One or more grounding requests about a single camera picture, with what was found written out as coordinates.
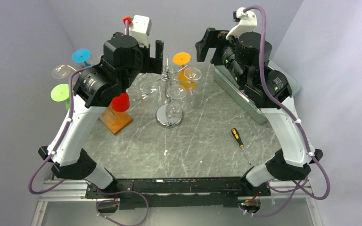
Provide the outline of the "clear wine glass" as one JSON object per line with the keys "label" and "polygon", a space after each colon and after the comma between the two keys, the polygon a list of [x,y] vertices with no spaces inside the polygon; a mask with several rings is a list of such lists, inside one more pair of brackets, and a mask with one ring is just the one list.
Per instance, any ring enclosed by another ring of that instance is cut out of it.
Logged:
{"label": "clear wine glass", "polygon": [[190,111],[193,109],[193,104],[195,100],[194,89],[197,86],[197,81],[201,79],[202,73],[196,67],[189,67],[185,69],[184,77],[186,79],[184,83],[186,83],[187,86],[187,110]]}
{"label": "clear wine glass", "polygon": [[177,124],[182,119],[185,108],[186,89],[181,85],[172,85],[169,87],[167,94],[170,98],[165,114],[170,124]]}
{"label": "clear wine glass", "polygon": [[157,109],[159,99],[158,90],[158,81],[145,82],[141,85],[141,104],[146,110],[153,111]]}

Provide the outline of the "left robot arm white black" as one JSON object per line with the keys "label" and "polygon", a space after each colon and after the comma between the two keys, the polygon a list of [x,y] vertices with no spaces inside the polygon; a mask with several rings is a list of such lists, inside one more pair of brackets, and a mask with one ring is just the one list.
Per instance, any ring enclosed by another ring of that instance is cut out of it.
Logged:
{"label": "left robot arm white black", "polygon": [[85,141],[99,116],[115,97],[125,93],[141,73],[161,74],[164,42],[155,42],[155,56],[150,46],[135,35],[115,33],[103,45],[100,62],[76,72],[78,79],[69,85],[69,109],[48,146],[40,156],[52,163],[52,172],[59,179],[85,179],[98,187],[98,192],[112,197],[117,191],[116,178],[99,166],[84,150]]}

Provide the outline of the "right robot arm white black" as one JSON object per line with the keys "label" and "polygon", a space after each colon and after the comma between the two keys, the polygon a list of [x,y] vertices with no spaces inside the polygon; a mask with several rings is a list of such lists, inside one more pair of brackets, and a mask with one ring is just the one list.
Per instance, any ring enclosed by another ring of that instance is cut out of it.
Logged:
{"label": "right robot arm white black", "polygon": [[305,179],[323,151],[301,134],[287,77],[268,66],[272,45],[256,32],[233,36],[226,30],[208,28],[195,47],[199,62],[205,60],[210,48],[215,49],[211,63],[228,70],[239,90],[265,115],[281,145],[274,156],[244,174],[242,192],[253,195],[261,184],[273,179]]}

